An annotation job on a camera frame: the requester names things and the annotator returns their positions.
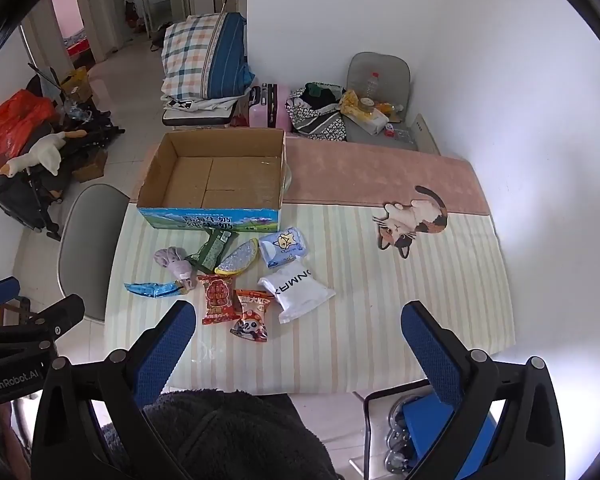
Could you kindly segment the silver yellow scrub sponge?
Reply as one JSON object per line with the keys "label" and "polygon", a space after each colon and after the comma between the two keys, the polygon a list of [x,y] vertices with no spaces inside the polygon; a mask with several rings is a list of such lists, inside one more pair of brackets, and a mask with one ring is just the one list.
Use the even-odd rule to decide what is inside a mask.
{"label": "silver yellow scrub sponge", "polygon": [[223,276],[235,276],[245,272],[258,258],[260,252],[259,242],[250,238],[239,245],[215,267],[214,273]]}

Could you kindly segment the red floral snack pack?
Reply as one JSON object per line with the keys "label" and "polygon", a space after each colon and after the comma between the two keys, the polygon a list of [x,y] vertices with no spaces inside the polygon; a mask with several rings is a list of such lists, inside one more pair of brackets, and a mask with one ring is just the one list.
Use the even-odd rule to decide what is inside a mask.
{"label": "red floral snack pack", "polygon": [[201,274],[198,281],[204,285],[204,317],[202,324],[234,322],[239,318],[235,280],[232,276]]}

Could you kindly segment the grey cushioned chair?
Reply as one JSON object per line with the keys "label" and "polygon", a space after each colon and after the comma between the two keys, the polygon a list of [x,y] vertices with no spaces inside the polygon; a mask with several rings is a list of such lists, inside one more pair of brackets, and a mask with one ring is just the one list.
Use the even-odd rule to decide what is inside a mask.
{"label": "grey cushioned chair", "polygon": [[391,54],[357,53],[348,68],[347,89],[354,90],[362,98],[367,79],[373,72],[379,74],[374,113],[383,114],[387,122],[382,128],[373,129],[372,126],[360,126],[344,116],[347,141],[417,151],[414,133],[406,124],[406,108],[412,86],[410,66],[402,58]]}

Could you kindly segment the light blue star pack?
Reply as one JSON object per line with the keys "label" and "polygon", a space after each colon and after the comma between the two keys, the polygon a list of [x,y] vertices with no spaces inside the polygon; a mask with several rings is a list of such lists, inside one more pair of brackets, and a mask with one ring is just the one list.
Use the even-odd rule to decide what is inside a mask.
{"label": "light blue star pack", "polygon": [[294,226],[261,237],[259,247],[262,259],[269,269],[302,258],[308,252],[302,233]]}

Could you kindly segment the purple plush bunny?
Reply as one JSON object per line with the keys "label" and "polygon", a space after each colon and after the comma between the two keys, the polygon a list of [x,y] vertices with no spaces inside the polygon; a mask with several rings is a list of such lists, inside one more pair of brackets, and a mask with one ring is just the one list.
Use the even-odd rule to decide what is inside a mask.
{"label": "purple plush bunny", "polygon": [[158,249],[154,253],[154,260],[163,269],[168,270],[186,292],[195,288],[197,283],[196,271],[186,259],[186,251],[183,248],[170,246]]}

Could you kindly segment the open cardboard box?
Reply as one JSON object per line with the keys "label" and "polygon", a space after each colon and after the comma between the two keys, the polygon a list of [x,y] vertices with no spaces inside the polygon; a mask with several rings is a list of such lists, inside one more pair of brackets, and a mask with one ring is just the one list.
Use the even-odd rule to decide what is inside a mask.
{"label": "open cardboard box", "polygon": [[133,203],[158,230],[275,232],[282,220],[285,170],[283,130],[169,131]]}

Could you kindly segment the white metal chair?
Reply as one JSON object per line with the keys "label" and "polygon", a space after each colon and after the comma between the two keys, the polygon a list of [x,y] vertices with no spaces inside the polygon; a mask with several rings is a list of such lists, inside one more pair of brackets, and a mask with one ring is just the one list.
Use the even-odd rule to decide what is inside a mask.
{"label": "white metal chair", "polygon": [[246,104],[245,96],[191,103],[171,100],[164,106],[162,123],[174,129],[228,127]]}

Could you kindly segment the blue snack wrapper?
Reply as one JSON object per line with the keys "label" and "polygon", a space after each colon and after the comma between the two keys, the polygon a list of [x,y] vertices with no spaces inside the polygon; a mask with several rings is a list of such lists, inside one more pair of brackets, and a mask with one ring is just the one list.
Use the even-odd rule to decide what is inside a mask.
{"label": "blue snack wrapper", "polygon": [[166,298],[186,293],[186,288],[178,281],[170,283],[125,283],[124,288],[132,295],[146,298]]}

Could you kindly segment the white XAMNO soft pack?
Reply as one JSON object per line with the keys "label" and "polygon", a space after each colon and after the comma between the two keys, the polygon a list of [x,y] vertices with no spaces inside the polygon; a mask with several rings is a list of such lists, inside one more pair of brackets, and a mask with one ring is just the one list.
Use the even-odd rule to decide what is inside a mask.
{"label": "white XAMNO soft pack", "polygon": [[326,304],[336,292],[317,281],[310,268],[297,258],[279,270],[259,278],[258,284],[273,295],[282,308],[278,320],[288,324]]}

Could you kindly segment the yellow snack bag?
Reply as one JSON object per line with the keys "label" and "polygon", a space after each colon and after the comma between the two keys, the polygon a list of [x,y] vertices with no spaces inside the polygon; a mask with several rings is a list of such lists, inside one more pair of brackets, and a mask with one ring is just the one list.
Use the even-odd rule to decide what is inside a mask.
{"label": "yellow snack bag", "polygon": [[375,103],[372,99],[363,96],[360,98],[354,90],[347,90],[342,96],[340,113],[359,120],[371,120],[374,116]]}

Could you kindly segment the red orange plastic bag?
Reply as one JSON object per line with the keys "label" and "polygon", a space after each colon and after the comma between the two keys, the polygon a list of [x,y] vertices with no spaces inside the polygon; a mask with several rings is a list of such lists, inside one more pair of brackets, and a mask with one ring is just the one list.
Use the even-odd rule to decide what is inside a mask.
{"label": "red orange plastic bag", "polygon": [[53,102],[28,90],[18,90],[3,102],[0,105],[0,168],[20,154],[36,128],[56,119]]}

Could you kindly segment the orange panda snack pack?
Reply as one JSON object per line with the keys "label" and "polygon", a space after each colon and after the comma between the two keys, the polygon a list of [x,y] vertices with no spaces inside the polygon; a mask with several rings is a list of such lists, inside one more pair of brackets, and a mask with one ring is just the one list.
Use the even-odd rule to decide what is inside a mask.
{"label": "orange panda snack pack", "polygon": [[242,307],[230,333],[238,338],[254,342],[267,342],[268,330],[265,325],[265,315],[274,297],[260,290],[238,289],[237,299]]}

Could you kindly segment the green snack pack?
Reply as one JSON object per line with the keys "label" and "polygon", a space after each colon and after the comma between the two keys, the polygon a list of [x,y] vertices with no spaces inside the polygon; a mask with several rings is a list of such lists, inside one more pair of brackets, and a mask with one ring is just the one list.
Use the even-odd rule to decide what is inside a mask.
{"label": "green snack pack", "polygon": [[228,246],[236,238],[237,233],[223,229],[204,229],[208,240],[193,254],[188,255],[188,261],[196,272],[212,274],[224,258]]}

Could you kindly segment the black white patterned bag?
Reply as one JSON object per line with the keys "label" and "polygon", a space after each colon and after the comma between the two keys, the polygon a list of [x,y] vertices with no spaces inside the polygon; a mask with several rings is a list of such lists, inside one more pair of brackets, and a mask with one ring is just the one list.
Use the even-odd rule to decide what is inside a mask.
{"label": "black white patterned bag", "polygon": [[311,140],[347,141],[347,129],[340,113],[344,89],[338,84],[308,82],[291,92],[285,103],[291,129]]}

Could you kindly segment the grey plastic chair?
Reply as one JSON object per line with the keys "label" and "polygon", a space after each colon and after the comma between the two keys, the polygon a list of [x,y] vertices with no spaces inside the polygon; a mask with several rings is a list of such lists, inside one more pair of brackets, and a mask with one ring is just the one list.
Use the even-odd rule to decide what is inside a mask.
{"label": "grey plastic chair", "polygon": [[82,298],[85,316],[105,322],[114,254],[129,196],[109,184],[93,184],[73,202],[62,232],[57,281],[62,294]]}

